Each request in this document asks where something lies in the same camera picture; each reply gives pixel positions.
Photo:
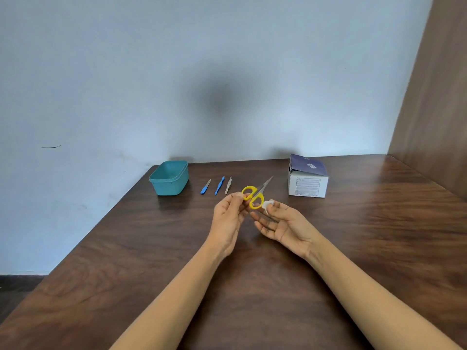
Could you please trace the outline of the person's right hand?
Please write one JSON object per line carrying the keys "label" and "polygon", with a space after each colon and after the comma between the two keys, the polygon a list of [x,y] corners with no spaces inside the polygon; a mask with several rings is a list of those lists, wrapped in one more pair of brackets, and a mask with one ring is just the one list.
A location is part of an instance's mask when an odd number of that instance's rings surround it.
{"label": "person's right hand", "polygon": [[256,228],[265,237],[279,242],[311,265],[317,263],[319,243],[323,235],[298,210],[270,213],[266,216],[262,208],[248,209]]}

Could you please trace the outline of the person's left hand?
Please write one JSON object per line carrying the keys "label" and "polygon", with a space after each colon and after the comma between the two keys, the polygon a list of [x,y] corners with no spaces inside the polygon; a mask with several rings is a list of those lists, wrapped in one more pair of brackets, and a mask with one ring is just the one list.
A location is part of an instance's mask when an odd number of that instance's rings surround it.
{"label": "person's left hand", "polygon": [[219,208],[219,202],[214,207],[213,219],[206,245],[220,263],[231,254],[237,241],[238,233],[248,212],[246,201],[240,208]]}

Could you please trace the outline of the yellow handled scissors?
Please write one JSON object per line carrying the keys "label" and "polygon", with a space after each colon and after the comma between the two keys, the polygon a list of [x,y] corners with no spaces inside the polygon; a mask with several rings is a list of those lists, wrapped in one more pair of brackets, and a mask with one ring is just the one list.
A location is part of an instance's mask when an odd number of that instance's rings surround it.
{"label": "yellow handled scissors", "polygon": [[267,185],[271,182],[274,176],[268,178],[260,186],[246,186],[242,189],[242,196],[244,201],[249,202],[249,207],[257,210],[262,207],[265,202],[264,191]]}

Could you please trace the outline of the person's left forearm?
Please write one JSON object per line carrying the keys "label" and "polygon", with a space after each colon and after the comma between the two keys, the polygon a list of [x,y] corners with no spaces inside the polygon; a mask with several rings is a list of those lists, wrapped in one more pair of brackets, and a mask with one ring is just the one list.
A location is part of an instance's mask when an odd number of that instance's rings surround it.
{"label": "person's left forearm", "polygon": [[109,350],[175,350],[234,244],[209,237]]}

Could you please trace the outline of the person's right forearm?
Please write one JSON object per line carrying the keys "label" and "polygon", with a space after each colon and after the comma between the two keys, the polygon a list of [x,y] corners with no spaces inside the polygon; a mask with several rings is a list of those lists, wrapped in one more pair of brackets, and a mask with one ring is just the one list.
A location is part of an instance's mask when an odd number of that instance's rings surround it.
{"label": "person's right forearm", "polygon": [[326,238],[306,242],[305,258],[375,350],[462,350]]}

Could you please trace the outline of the white box with blue lid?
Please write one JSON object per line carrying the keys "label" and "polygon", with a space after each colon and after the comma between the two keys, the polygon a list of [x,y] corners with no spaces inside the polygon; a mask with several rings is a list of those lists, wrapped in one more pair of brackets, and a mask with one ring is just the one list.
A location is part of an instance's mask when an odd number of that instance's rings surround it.
{"label": "white box with blue lid", "polygon": [[288,194],[325,198],[329,175],[322,161],[291,154],[289,157]]}

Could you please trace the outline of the teal plastic container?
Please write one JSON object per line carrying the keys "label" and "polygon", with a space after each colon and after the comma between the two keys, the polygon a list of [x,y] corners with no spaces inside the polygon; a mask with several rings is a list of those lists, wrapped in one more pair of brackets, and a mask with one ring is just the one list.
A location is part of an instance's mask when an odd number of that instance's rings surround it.
{"label": "teal plastic container", "polygon": [[180,194],[188,180],[188,162],[185,160],[165,161],[149,176],[149,181],[159,196]]}

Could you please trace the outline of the brown wooden panel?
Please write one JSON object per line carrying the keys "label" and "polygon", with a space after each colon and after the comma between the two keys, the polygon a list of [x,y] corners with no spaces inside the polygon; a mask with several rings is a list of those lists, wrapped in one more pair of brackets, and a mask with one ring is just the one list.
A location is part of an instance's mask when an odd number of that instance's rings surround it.
{"label": "brown wooden panel", "polygon": [[388,154],[467,201],[467,0],[433,0]]}

